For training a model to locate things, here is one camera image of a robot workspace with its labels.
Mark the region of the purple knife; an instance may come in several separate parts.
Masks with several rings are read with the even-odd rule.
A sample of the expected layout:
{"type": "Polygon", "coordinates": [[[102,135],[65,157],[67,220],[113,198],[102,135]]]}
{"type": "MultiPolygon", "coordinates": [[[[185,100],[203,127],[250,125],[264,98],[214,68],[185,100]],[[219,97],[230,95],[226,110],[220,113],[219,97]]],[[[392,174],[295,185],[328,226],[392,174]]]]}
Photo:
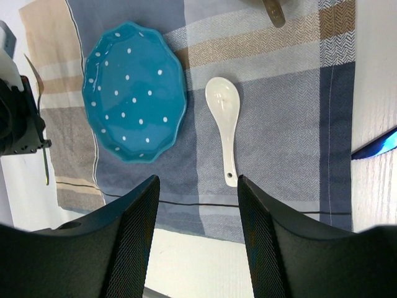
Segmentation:
{"type": "Polygon", "coordinates": [[[394,127],[351,154],[351,160],[362,160],[382,155],[396,148],[396,131],[394,127]]]}

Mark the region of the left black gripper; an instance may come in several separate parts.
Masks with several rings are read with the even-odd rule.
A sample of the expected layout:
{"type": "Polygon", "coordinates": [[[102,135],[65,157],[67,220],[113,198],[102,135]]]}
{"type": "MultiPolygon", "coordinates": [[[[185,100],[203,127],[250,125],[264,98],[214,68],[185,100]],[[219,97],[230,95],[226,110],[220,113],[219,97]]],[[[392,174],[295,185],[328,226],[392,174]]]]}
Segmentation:
{"type": "Polygon", "coordinates": [[[29,79],[21,76],[24,91],[9,87],[1,80],[1,156],[36,153],[51,147],[43,131],[46,127],[40,117],[29,79]]]}

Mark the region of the teal dotted plate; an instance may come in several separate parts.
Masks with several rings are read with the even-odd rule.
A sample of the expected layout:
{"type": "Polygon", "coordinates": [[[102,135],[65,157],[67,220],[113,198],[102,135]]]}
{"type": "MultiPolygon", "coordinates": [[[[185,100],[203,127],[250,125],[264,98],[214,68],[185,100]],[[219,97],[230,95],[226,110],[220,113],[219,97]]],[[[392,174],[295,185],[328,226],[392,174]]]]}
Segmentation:
{"type": "Polygon", "coordinates": [[[171,148],[187,110],[179,59],[157,30],[134,22],[102,34],[82,95],[97,141],[125,163],[152,163],[171,148]]]}

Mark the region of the blue beige checked cloth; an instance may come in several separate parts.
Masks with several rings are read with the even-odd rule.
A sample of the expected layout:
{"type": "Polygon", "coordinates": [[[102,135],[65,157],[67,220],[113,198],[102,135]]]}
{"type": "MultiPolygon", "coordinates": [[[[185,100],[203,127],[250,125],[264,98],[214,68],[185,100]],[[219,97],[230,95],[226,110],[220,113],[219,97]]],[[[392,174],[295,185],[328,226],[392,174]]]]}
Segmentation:
{"type": "Polygon", "coordinates": [[[289,206],[352,228],[350,152],[355,2],[283,1],[276,28],[262,1],[32,1],[19,11],[44,83],[41,114],[53,145],[58,205],[88,213],[152,174],[159,228],[242,242],[236,190],[223,179],[220,136],[205,85],[222,76],[241,108],[238,171],[289,206]],[[133,21],[158,30],[180,59],[188,108],[176,144],[128,165],[86,119],[83,64],[101,34],[133,21]]]}

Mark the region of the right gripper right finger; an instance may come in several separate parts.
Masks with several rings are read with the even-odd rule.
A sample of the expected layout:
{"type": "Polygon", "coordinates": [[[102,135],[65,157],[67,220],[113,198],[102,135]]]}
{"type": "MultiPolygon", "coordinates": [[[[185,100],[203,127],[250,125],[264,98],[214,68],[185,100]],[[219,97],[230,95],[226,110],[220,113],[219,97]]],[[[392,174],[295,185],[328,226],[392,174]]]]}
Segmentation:
{"type": "Polygon", "coordinates": [[[395,297],[396,227],[360,233],[314,220],[245,176],[238,202],[255,297],[395,297]]]}

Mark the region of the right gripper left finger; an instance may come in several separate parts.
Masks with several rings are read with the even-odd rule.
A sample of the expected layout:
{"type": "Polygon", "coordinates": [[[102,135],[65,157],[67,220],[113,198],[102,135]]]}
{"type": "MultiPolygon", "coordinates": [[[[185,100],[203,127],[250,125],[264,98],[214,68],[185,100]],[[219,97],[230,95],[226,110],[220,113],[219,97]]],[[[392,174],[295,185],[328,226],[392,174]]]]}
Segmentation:
{"type": "Polygon", "coordinates": [[[159,205],[150,176],[56,229],[1,226],[2,297],[142,297],[159,205]]]}

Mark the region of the brown mug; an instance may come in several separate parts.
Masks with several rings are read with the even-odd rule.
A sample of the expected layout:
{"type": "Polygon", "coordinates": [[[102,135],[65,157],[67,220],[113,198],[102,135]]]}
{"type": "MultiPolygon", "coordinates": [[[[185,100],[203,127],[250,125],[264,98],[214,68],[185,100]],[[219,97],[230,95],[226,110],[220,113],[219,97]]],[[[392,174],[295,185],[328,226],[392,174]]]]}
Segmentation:
{"type": "Polygon", "coordinates": [[[285,25],[285,16],[282,9],[282,4],[285,1],[280,0],[249,0],[245,1],[250,6],[260,9],[265,9],[270,21],[276,28],[281,28],[285,25]]]}

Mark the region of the white ceramic spoon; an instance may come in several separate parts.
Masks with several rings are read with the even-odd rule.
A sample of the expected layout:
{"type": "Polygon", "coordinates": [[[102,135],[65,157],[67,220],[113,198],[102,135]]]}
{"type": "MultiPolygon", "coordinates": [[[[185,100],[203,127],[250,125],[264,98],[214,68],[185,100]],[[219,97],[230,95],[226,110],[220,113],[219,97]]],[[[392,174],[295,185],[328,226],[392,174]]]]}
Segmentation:
{"type": "Polygon", "coordinates": [[[228,79],[214,77],[205,87],[205,98],[220,132],[225,182],[229,187],[237,187],[234,136],[240,110],[238,90],[228,79]]]}

